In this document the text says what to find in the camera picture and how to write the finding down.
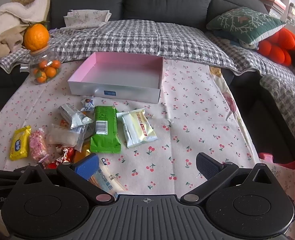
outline beige blanket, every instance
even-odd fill
[[[45,21],[50,0],[12,0],[0,7],[0,59],[22,47],[28,22]]]

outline pink box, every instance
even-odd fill
[[[94,52],[69,78],[73,95],[157,104],[163,57],[124,52]]]

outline ribbed gray plate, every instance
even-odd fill
[[[179,203],[174,195],[121,195],[99,206],[77,230],[55,240],[236,240],[220,232],[196,206]],[[284,235],[270,240],[287,240]]]

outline sofa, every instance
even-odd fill
[[[206,23],[231,9],[245,6],[267,14],[259,0],[51,0],[49,29],[65,26],[63,16],[71,9],[110,10],[110,21],[142,19],[185,25],[206,31]],[[269,152],[275,161],[287,163],[295,159],[295,142],[282,116],[260,85],[257,72],[235,76],[222,68],[240,109],[242,118],[258,152]],[[0,107],[27,77],[16,66],[11,74],[0,68]]]

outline jar on shelf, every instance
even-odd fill
[[[22,66],[20,71],[28,71],[35,84],[45,84],[55,78],[61,71],[62,61],[59,55],[47,45],[43,49],[31,51],[28,67]]]

